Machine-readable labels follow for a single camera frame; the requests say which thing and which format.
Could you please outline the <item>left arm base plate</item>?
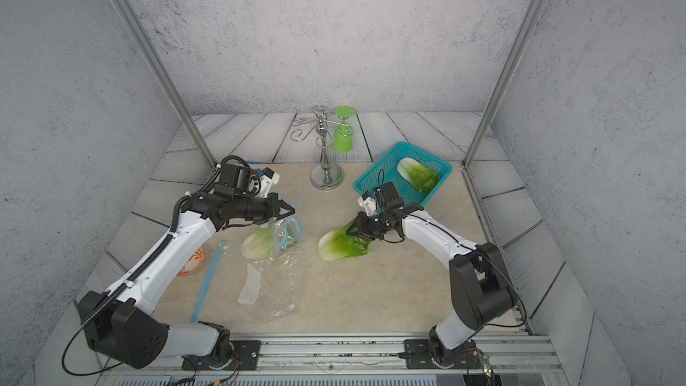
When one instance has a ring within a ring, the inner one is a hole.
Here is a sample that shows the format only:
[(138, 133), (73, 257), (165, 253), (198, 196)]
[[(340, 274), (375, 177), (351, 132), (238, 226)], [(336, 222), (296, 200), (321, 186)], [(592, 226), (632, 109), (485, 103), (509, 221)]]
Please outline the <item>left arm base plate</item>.
[(260, 357), (261, 341), (225, 341), (209, 355), (184, 357), (183, 371), (255, 371)]

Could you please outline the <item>chinese cabbage front pale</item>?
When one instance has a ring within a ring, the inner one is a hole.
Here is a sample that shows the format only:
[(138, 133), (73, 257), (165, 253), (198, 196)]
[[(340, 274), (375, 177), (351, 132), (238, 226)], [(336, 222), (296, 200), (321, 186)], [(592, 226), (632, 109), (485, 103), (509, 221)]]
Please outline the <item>chinese cabbage front pale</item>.
[(318, 256), (324, 261), (337, 261), (349, 257), (362, 257), (368, 253), (371, 241), (362, 237), (347, 234), (352, 223), (338, 230), (327, 232), (321, 237), (317, 246)]

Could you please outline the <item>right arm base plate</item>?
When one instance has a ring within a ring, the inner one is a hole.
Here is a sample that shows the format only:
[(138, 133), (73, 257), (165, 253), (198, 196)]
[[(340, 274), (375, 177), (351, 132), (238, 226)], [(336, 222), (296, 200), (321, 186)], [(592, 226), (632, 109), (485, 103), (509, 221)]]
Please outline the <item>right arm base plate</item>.
[(446, 350), (439, 341), (428, 339), (405, 340), (404, 350), (398, 353), (408, 369), (457, 369), (482, 368), (482, 356), (473, 341), (453, 350)]

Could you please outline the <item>chinese cabbage dark green leafy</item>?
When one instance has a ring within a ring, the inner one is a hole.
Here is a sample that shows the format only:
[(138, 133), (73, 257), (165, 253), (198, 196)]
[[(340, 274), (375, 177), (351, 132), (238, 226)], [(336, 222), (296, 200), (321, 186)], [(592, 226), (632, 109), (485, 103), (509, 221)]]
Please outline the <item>chinese cabbage dark green leafy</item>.
[(264, 260), (271, 257), (274, 245), (274, 230), (271, 225), (255, 229), (243, 242), (241, 255), (248, 260)]

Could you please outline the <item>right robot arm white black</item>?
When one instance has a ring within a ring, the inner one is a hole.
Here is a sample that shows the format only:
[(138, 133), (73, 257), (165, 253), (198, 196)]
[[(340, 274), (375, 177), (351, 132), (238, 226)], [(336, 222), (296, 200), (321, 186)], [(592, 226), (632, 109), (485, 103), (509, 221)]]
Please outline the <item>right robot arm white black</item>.
[(391, 182), (367, 191), (357, 203), (362, 211), (346, 230), (348, 236), (381, 241), (394, 231), (448, 269), (452, 311), (430, 329), (426, 353), (435, 366), (452, 368), (469, 354), (477, 332), (519, 302), (500, 250), (450, 231), (420, 204), (405, 202)]

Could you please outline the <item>clear zipper bag blue seal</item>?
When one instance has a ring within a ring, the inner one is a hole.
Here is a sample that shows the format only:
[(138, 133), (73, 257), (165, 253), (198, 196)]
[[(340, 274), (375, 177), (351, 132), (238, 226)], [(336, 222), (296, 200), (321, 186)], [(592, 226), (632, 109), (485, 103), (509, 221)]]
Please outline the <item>clear zipper bag blue seal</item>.
[(240, 253), (243, 243), (219, 243), (198, 293), (193, 323), (269, 323), (298, 308), (308, 271), (298, 244), (300, 223), (290, 216), (258, 228), (264, 225), (274, 230), (268, 259), (245, 259)]

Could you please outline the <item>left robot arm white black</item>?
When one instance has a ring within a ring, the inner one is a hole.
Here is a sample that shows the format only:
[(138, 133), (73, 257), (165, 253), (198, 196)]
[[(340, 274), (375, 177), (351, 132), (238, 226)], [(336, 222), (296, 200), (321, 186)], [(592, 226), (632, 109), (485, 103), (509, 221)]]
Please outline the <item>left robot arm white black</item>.
[(294, 207), (273, 191), (279, 180), (270, 168), (225, 157), (201, 189), (176, 202), (169, 229), (132, 269), (105, 291), (90, 291), (80, 300), (75, 335), (91, 350), (136, 369), (165, 357), (183, 358), (187, 370), (232, 365), (236, 352), (227, 328), (167, 325), (152, 314), (182, 267), (216, 232), (293, 216)]

